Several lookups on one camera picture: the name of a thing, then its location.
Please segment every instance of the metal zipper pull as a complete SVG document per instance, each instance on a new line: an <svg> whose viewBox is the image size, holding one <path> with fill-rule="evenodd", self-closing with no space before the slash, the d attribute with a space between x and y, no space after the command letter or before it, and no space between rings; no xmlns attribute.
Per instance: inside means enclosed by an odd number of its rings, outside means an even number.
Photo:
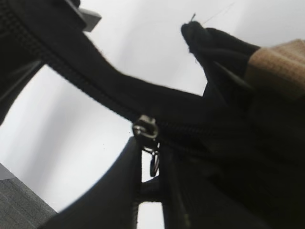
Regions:
<svg viewBox="0 0 305 229"><path fill-rule="evenodd" d="M142 145L143 151L152 155L150 163L150 176L156 176L159 169L159 147L160 143L156 138L159 134L159 128L154 118L142 115L132 125L134 137Z"/></svg>

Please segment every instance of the zipper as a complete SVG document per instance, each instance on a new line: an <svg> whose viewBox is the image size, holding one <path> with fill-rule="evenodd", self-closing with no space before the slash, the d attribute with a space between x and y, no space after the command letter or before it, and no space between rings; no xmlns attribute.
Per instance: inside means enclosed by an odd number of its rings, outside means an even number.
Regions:
<svg viewBox="0 0 305 229"><path fill-rule="evenodd" d="M94 84L85 80L84 77L81 76L78 72L73 70L67 63L65 63L61 58L59 58L56 54L54 54L51 50L49 50L41 41L39 41L30 31L28 31L25 26L20 22L18 17L12 12L9 8L7 0L0 0L0 19L3 22L4 27L13 34L15 39L23 45L29 52L40 57L45 63L50 65L55 71L57 71L60 75L65 76L69 75L73 77L73 82L75 86L80 88L80 85L86 85L91 90L97 92L103 100L103 104L116 112L117 114L123 116L124 118L135 121L142 114L129 109L123 104L115 101L111 97L109 97L104 92L100 91L95 87ZM211 134L211 129L204 126L194 126L194 125L186 125L179 124L174 122L166 122L162 120L158 120L158 127L160 129L170 130L172 133L183 133L188 136L192 136L194 138L198 138L200 135L209 135ZM213 128L213 134L220 133L219 137L222 137L224 131L220 128ZM231 133L233 135L240 135L238 131L234 131ZM183 146L175 141L168 140L164 136L158 135L155 139L159 140L164 144L167 144L169 147L173 147L180 152L185 152L188 154L192 154L194 156L203 157L204 153L202 151L198 151L192 149L190 147Z"/></svg>
<svg viewBox="0 0 305 229"><path fill-rule="evenodd" d="M159 128L154 118L142 115L132 125L132 131L137 142L142 146L142 151L152 155L150 162L150 176L155 177L159 169L160 142L157 137Z"/></svg>

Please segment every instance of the gray fabric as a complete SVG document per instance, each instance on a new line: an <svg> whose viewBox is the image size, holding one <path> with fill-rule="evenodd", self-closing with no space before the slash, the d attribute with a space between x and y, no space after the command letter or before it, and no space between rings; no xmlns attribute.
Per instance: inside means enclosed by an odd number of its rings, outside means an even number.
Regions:
<svg viewBox="0 0 305 229"><path fill-rule="evenodd" d="M14 178L15 176L2 164L0 164L0 180Z"/></svg>
<svg viewBox="0 0 305 229"><path fill-rule="evenodd" d="M17 178L0 181L0 229L35 229L55 214Z"/></svg>

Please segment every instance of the beige fabric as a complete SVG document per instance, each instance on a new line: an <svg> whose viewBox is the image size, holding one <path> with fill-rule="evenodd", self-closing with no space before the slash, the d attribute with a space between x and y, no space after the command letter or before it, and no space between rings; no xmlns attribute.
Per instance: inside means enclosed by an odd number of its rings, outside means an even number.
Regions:
<svg viewBox="0 0 305 229"><path fill-rule="evenodd" d="M250 58L245 81L289 99L305 95L305 42L295 40L259 49Z"/></svg>

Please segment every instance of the white background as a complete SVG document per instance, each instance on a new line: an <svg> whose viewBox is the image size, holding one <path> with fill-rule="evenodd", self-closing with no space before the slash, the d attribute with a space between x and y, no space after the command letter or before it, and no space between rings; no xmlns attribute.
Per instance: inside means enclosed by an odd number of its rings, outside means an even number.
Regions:
<svg viewBox="0 0 305 229"><path fill-rule="evenodd" d="M102 15L88 36L117 69L194 94L206 81L180 34L194 13L203 26L260 46L305 38L304 0L83 0L81 7ZM0 128L0 163L61 211L100 179L129 136L129 122L44 67ZM139 228L162 228L160 210L142 205Z"/></svg>

